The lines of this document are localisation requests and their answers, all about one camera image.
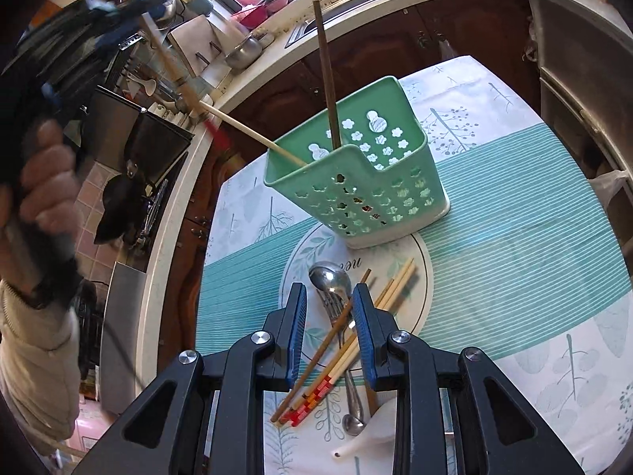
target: table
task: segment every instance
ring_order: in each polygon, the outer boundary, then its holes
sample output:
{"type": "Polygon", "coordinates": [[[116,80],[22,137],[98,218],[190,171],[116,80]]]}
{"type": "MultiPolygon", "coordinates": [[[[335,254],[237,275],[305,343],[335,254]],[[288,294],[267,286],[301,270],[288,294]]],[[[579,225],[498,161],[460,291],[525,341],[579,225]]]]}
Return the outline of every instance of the table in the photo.
{"type": "MultiPolygon", "coordinates": [[[[633,293],[597,199],[540,117],[474,59],[452,59],[401,84],[453,203],[447,217],[421,231],[435,292],[420,336],[457,352],[471,341],[482,346],[586,473],[599,473],[633,422],[633,341],[627,341],[633,293]]],[[[263,321],[277,304],[279,284],[253,274],[264,264],[269,274],[282,269],[314,224],[263,184],[264,168],[263,156],[220,191],[201,289],[196,347],[203,354],[263,321]],[[259,267],[251,273],[253,258],[259,267]],[[236,270],[250,289],[230,279],[236,270]],[[225,312],[213,301],[219,289],[236,295],[232,306],[261,303],[233,329],[209,335],[210,313],[225,312]]],[[[344,392],[336,388],[300,427],[267,427],[267,474],[390,473],[392,445],[331,460],[328,452],[347,440],[340,427],[344,392]]],[[[267,395],[266,412],[282,398],[267,395]]]]}

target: plastic basket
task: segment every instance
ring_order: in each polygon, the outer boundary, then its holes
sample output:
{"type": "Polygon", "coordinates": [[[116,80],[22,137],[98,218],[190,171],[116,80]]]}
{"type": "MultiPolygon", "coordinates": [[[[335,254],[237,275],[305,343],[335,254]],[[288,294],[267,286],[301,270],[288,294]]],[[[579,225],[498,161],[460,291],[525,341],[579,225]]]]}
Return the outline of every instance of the plastic basket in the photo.
{"type": "Polygon", "coordinates": [[[327,111],[276,142],[309,163],[298,168],[268,151],[264,182],[342,236],[352,248],[393,241],[449,209],[426,134],[392,76],[337,103],[342,146],[327,111]]]}

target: beige sleeve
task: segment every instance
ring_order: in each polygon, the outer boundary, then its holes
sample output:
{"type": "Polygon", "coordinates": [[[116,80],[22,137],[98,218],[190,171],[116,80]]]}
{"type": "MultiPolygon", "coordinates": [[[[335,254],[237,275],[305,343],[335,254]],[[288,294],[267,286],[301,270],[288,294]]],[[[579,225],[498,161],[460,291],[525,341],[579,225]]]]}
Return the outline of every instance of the beige sleeve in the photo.
{"type": "Polygon", "coordinates": [[[54,449],[36,429],[62,441],[79,414],[78,324],[74,311],[52,305],[34,310],[0,282],[0,390],[27,438],[41,455],[54,449]]]}

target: finger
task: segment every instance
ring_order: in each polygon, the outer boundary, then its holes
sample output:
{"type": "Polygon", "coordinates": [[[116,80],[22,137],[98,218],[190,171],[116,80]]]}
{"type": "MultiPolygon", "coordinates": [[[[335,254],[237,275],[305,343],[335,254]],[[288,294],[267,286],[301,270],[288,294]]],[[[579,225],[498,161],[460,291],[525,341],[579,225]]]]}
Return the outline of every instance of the finger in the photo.
{"type": "Polygon", "coordinates": [[[40,212],[36,221],[39,228],[47,234],[70,234],[75,238],[79,229],[77,210],[70,200],[40,212]]]}
{"type": "Polygon", "coordinates": [[[62,201],[74,202],[79,194],[79,183],[72,171],[58,173],[31,191],[20,205],[20,217],[27,223],[36,220],[37,215],[62,201]]]}
{"type": "Polygon", "coordinates": [[[37,145],[42,150],[61,144],[63,133],[55,120],[43,122],[37,129],[37,145]]]}
{"type": "Polygon", "coordinates": [[[20,175],[22,187],[27,191],[43,184],[58,173],[72,171],[75,168],[75,154],[62,144],[56,144],[41,150],[31,157],[20,175]]]}
{"type": "Polygon", "coordinates": [[[13,194],[8,185],[0,185],[0,228],[6,225],[11,215],[11,207],[13,206],[13,194]]]}

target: human hand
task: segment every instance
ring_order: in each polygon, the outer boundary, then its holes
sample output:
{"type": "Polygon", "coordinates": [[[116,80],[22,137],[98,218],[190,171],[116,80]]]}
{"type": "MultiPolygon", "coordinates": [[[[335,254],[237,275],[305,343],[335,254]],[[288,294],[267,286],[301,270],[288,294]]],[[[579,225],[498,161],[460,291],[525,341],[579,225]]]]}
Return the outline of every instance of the human hand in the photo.
{"type": "MultiPolygon", "coordinates": [[[[37,152],[27,161],[20,174],[25,197],[20,204],[20,218],[37,223],[47,234],[78,232],[78,213],[74,208],[79,183],[74,174],[75,155],[62,144],[62,132],[54,121],[42,123],[37,130],[37,152]]],[[[29,296],[28,277],[21,273],[4,234],[13,207],[11,187],[0,185],[0,278],[29,296]]]]}

